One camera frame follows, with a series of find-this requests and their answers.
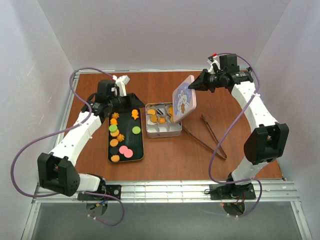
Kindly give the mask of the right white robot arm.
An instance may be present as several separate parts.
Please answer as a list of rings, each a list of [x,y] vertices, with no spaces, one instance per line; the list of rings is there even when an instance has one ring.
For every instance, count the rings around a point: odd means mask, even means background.
[[[229,174],[225,183],[213,190],[219,197],[231,198],[253,190],[251,183],[260,170],[281,157],[289,135],[289,127],[279,123],[267,110],[252,76],[248,72],[218,70],[210,73],[204,69],[189,85],[189,89],[213,92],[226,88],[237,100],[249,123],[251,134],[244,143],[244,158]]]

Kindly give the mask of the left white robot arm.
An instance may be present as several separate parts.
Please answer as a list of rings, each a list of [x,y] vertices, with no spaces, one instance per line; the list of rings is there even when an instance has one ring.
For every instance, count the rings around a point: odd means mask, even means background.
[[[78,173],[75,166],[87,142],[112,113],[131,112],[145,107],[134,94],[125,96],[93,93],[85,101],[75,124],[61,142],[37,159],[39,185],[71,197],[76,192],[100,192],[103,179],[94,174]]]

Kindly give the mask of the silver metal tongs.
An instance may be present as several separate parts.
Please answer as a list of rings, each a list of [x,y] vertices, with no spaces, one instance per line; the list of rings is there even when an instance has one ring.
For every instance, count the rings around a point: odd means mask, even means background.
[[[201,114],[202,125],[205,126],[203,130],[197,130],[195,132],[190,131],[187,127],[182,126],[182,130],[191,137],[198,144],[202,145],[211,153],[214,152],[215,147],[219,144],[219,139],[213,131],[211,124],[209,123],[207,117]]]

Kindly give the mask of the orange waffle cookie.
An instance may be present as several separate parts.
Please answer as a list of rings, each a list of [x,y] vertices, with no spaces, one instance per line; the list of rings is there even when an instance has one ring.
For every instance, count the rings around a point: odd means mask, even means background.
[[[149,109],[148,111],[147,111],[147,114],[148,115],[155,115],[156,114],[156,110],[155,109]]]

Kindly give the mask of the black cookie tray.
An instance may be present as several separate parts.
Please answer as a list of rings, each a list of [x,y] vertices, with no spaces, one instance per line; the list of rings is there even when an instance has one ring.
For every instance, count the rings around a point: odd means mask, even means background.
[[[144,142],[143,142],[143,134],[142,134],[142,121],[141,121],[141,111],[137,109],[139,112],[139,118],[134,120],[132,118],[132,110],[127,111],[116,111],[114,113],[119,113],[119,118],[114,119],[112,118],[112,114],[109,118],[108,123],[108,154],[107,159],[111,163],[125,163],[125,162],[132,162],[132,161],[140,161],[144,157]],[[111,161],[110,154],[110,141],[112,139],[117,139],[117,137],[112,137],[109,133],[109,126],[110,125],[117,125],[119,133],[125,136],[125,139],[122,142],[118,142],[116,147],[127,146],[128,149],[133,151],[133,156],[131,158],[126,158],[123,154],[118,152],[120,160],[118,162]],[[132,128],[138,126],[141,128],[141,132],[139,134],[133,134]]]

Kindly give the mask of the orange bear cookie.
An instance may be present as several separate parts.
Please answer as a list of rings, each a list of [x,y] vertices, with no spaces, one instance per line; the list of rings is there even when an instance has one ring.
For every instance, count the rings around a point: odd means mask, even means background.
[[[151,116],[150,116],[150,121],[151,121],[152,123],[157,123],[157,122],[158,122],[158,116],[155,115],[155,114],[151,115]]]

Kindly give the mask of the silver tin lid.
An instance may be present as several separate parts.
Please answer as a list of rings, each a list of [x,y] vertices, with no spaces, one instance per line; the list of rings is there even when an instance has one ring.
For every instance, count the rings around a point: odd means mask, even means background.
[[[189,85],[195,81],[193,75],[189,75],[172,93],[173,122],[178,123],[197,107],[196,91]]]

